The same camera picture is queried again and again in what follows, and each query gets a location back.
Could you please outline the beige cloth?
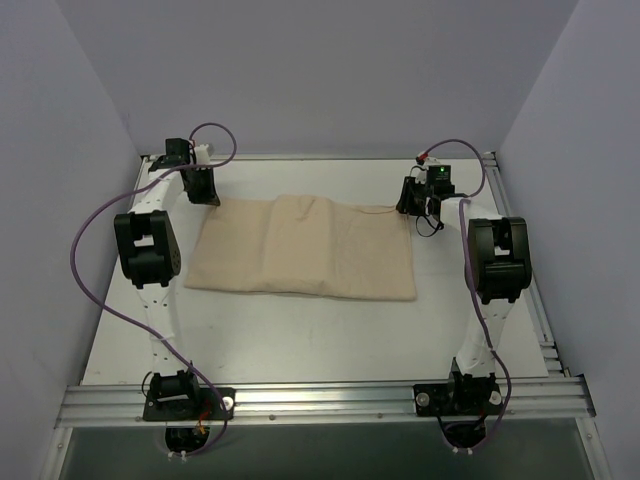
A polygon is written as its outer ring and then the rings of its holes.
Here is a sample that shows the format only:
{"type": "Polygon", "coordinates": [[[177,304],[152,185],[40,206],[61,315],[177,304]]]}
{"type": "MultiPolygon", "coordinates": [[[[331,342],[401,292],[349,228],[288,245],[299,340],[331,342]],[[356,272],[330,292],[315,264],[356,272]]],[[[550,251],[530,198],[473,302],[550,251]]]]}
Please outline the beige cloth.
{"type": "Polygon", "coordinates": [[[369,301],[417,297],[405,216],[392,206],[312,195],[223,199],[202,224],[185,285],[369,301]]]}

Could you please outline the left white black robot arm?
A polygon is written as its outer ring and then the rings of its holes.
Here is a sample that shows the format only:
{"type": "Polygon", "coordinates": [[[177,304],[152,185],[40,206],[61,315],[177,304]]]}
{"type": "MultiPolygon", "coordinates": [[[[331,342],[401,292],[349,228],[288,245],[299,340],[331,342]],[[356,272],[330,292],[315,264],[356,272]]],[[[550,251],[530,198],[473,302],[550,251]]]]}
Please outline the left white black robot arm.
{"type": "Polygon", "coordinates": [[[165,153],[149,168],[154,186],[125,214],[114,218],[122,272],[136,289],[149,329],[153,370],[147,398],[165,403],[179,419],[194,417],[202,405],[196,375],[173,352],[182,346],[176,278],[182,257],[170,211],[181,195],[195,205],[218,207],[214,172],[205,166],[212,148],[182,138],[165,141],[165,153]]]}

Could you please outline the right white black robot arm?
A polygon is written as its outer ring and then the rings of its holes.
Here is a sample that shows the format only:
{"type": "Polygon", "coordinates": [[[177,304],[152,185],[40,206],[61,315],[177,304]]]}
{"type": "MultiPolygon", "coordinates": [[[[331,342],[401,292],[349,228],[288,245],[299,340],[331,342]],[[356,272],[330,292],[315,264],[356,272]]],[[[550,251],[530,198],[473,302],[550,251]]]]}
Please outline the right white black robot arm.
{"type": "Polygon", "coordinates": [[[458,192],[452,168],[419,162],[403,180],[396,210],[425,221],[437,234],[446,228],[461,235],[463,275],[472,313],[452,370],[462,377],[444,388],[444,400],[455,412],[469,411],[480,400],[471,378],[493,377],[507,319],[532,280],[528,228],[521,217],[494,214],[458,192]]]}

